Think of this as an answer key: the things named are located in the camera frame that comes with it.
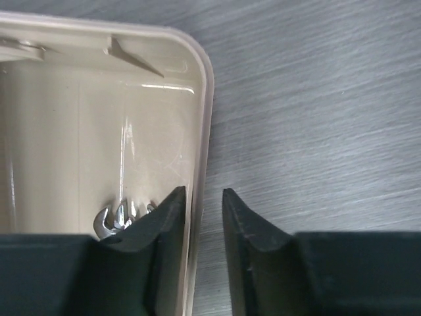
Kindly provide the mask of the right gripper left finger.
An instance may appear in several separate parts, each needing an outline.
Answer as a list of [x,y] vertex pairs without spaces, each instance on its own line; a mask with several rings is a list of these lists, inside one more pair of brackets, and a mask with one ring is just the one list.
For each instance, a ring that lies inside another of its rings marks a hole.
[[2,315],[175,315],[186,189],[97,241],[81,234],[1,236]]

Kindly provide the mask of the brown translucent toolbox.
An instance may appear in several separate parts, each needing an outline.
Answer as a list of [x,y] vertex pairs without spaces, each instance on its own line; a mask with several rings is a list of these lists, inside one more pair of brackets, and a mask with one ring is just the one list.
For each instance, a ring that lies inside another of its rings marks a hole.
[[1,13],[1,232],[93,234],[186,189],[178,306],[191,315],[214,74],[164,26]]

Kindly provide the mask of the small silver wrench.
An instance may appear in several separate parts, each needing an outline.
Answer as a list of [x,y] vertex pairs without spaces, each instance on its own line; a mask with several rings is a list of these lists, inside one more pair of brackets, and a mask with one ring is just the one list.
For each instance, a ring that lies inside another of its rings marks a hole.
[[156,207],[153,204],[149,203],[146,207],[146,212],[147,212],[147,214],[150,214],[155,209],[156,209]]

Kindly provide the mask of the large silver wrench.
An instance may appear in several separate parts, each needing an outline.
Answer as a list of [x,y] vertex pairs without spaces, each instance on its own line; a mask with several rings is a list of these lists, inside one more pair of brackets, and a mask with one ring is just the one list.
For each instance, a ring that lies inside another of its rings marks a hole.
[[117,230],[125,230],[137,220],[137,209],[131,200],[123,199],[114,214],[113,225]]

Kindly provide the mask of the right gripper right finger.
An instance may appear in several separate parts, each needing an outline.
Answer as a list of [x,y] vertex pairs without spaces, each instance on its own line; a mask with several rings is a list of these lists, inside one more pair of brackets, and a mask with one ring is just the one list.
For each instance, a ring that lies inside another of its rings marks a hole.
[[222,194],[234,315],[419,315],[420,233],[288,234]]

